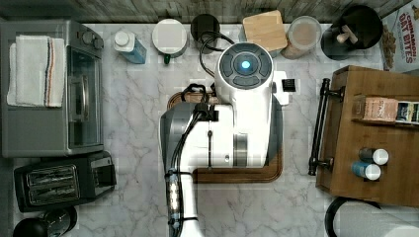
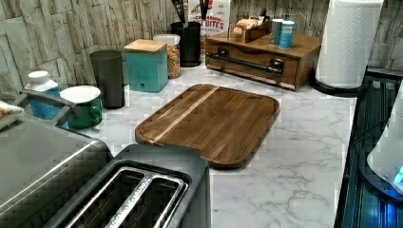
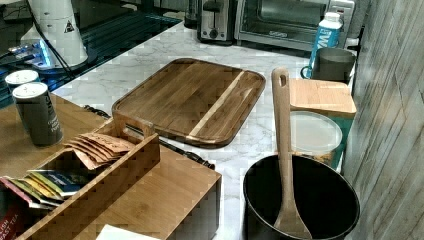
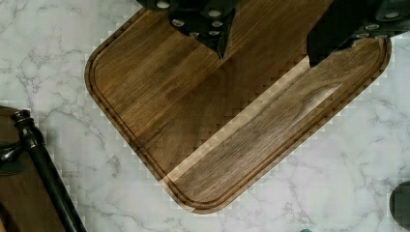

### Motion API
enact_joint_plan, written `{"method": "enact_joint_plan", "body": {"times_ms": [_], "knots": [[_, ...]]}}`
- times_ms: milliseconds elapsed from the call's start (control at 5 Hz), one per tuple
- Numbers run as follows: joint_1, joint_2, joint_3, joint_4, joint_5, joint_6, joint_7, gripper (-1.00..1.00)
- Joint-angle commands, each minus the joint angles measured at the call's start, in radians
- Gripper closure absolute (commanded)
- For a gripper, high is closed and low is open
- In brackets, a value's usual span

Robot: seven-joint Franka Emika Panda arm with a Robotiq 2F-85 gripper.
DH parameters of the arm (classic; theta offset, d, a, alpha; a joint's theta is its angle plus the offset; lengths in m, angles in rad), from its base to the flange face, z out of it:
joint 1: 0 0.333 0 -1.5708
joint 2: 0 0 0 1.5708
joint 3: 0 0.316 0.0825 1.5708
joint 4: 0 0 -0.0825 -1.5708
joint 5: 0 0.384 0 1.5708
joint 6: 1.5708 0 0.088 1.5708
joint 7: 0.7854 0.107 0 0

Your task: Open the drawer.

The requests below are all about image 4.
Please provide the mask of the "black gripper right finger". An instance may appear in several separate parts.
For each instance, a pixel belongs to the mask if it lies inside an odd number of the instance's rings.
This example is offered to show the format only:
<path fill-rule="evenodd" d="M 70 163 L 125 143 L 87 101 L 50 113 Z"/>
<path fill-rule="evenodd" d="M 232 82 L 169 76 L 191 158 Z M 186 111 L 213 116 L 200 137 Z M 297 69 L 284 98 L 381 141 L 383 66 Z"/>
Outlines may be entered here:
<path fill-rule="evenodd" d="M 307 34 L 313 68 L 360 39 L 388 39 L 409 31 L 410 0 L 334 0 Z"/>

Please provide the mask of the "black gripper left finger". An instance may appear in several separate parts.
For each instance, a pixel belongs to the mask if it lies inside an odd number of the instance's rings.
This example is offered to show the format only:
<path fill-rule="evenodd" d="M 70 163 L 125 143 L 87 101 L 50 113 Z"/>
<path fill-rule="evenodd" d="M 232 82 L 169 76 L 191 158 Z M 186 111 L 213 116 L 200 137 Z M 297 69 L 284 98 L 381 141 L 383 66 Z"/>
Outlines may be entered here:
<path fill-rule="evenodd" d="M 143 8 L 166 12 L 169 24 L 223 59 L 241 0 L 136 0 Z"/>

